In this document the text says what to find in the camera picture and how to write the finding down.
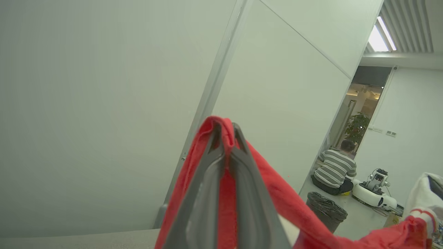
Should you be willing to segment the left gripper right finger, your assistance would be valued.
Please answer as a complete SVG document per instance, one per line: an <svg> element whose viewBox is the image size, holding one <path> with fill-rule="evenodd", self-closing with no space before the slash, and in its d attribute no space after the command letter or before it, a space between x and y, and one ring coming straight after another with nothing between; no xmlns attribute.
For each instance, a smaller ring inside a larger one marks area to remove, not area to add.
<svg viewBox="0 0 443 249"><path fill-rule="evenodd" d="M290 249L291 244L240 126L233 123L229 168L235 179L237 247Z"/></svg>

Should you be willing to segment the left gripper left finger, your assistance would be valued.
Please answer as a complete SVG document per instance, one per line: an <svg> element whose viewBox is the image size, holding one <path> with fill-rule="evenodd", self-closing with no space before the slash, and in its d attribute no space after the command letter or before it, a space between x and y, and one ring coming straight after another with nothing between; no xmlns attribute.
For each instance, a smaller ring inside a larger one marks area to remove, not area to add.
<svg viewBox="0 0 443 249"><path fill-rule="evenodd" d="M164 249L216 249L220 180L226 153L215 125L190 186L164 241Z"/></svg>

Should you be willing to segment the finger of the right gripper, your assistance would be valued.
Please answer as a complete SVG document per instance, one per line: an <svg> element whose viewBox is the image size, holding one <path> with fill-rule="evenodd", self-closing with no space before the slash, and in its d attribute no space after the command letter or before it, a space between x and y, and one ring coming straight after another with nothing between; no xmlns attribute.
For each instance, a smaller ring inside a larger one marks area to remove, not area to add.
<svg viewBox="0 0 443 249"><path fill-rule="evenodd" d="M441 200L443 200L443 187L440 183L436 181L433 177L430 175L428 176L429 181L429 188L430 190L437 195Z"/></svg>

